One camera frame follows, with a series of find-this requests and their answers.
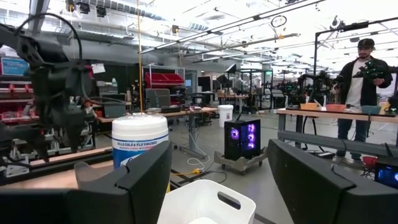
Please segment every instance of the concrete floor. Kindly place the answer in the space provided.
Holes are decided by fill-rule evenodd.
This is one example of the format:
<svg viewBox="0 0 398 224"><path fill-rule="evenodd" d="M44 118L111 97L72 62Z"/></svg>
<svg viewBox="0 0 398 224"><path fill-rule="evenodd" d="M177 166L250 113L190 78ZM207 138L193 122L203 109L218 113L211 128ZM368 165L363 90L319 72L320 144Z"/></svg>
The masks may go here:
<svg viewBox="0 0 398 224"><path fill-rule="evenodd" d="M277 125L278 116L276 114L266 115L246 115L242 116L241 119L261 119L261 145L262 147L268 145L270 139L277 138ZM332 119L316 119L317 132L323 136L337 136L337 126L335 121ZM179 145L187 145L188 134L187 128L183 123L173 125L173 131L170 133L170 139ZM286 130L293 131L295 129L295 117L287 117ZM308 123L305 128L306 133L313 133L312 124ZM367 142L373 143L388 143L395 144L397 126L394 124L384 123L372 123L370 137ZM206 169L212 165L213 155L215 151L223 152L224 150L224 129L219 128L218 120L214 119L211 126L201 127L198 135L198 147L205 151L210 160L205 164ZM349 132L349 138L354 134L354 128ZM97 145L98 147L109 146L111 144L110 139L98 136ZM172 168L181 172L191 172L194 168L201 168L201 166L190 166L187 164L187 160L191 158L188 154L184 154L182 151L174 150L173 154L173 165ZM271 169L268 161L265 160L262 167L252 167L248 170L246 175L240 175L233 170L221 170L220 165L213 164L209 170L221 171L227 174L227 179L222 183L251 199L253 199L257 205L256 213L263 216L267 220L263 222L255 221L258 223L277 223L277 224L291 224L293 223L289 212L285 206L282 196L275 184L272 176ZM181 179L177 176L173 176L173 179L180 181ZM204 179L214 180L216 182L224 179L224 174L214 173L206 175Z"/></svg>

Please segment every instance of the man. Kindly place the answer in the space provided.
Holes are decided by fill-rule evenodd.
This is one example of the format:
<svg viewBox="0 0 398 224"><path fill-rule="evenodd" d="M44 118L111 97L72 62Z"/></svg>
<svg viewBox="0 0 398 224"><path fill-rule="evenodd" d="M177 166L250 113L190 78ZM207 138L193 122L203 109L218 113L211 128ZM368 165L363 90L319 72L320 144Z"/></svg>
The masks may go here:
<svg viewBox="0 0 398 224"><path fill-rule="evenodd" d="M358 110L364 105L377 105L376 87L387 88L392 81L392 76L388 68L388 64L371 56L374 50L374 41L372 39L363 39L358 42L358 58L353 62L346 64L340 72L344 78L344 87L339 90L341 103L351 105ZM382 75L373 81L369 78L353 78L361 67L365 67L365 63L369 60L375 60L375 63L383 68ZM351 129L353 120L339 119L338 120L338 138L348 139L348 131ZM356 121L355 126L355 141L366 141L366 135L369 129L369 121ZM337 151L337 156L344 157L345 151ZM361 155L359 153L351 153L351 158L360 161Z"/></svg>

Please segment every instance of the blue label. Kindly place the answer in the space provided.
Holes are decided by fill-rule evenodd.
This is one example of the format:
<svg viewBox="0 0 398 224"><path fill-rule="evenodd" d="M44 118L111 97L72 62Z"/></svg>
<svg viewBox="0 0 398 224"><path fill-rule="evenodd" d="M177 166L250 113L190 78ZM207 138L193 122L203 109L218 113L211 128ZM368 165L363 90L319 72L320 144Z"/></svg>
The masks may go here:
<svg viewBox="0 0 398 224"><path fill-rule="evenodd" d="M23 59L1 58L1 67L3 75L23 76L25 71L29 69L29 64Z"/></svg>
<svg viewBox="0 0 398 224"><path fill-rule="evenodd" d="M126 163L142 153L152 149L162 141L169 140L169 134L154 139L130 141L112 139L113 146L113 167L115 169L120 166L126 165Z"/></svg>

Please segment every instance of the white plastic bin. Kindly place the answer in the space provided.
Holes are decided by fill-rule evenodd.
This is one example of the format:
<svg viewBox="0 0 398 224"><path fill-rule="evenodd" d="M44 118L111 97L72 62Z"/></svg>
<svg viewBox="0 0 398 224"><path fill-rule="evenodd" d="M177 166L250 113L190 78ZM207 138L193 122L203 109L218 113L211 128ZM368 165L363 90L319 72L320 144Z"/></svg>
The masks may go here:
<svg viewBox="0 0 398 224"><path fill-rule="evenodd" d="M234 208L219 193L240 205ZM211 180L197 180L166 194L157 224L253 224L256 204Z"/></svg>
<svg viewBox="0 0 398 224"><path fill-rule="evenodd" d="M218 109L220 110L220 118L219 118L218 122L220 124L220 128L223 128L225 121L232 120L234 106L233 105L219 105Z"/></svg>

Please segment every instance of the blue bin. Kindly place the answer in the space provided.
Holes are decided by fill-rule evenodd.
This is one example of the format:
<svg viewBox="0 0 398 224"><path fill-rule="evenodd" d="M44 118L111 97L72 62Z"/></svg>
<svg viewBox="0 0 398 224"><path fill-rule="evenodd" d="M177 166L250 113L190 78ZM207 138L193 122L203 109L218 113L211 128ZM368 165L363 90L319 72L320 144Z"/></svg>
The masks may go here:
<svg viewBox="0 0 398 224"><path fill-rule="evenodd" d="M381 106L362 106L362 113L364 114L380 114Z"/></svg>

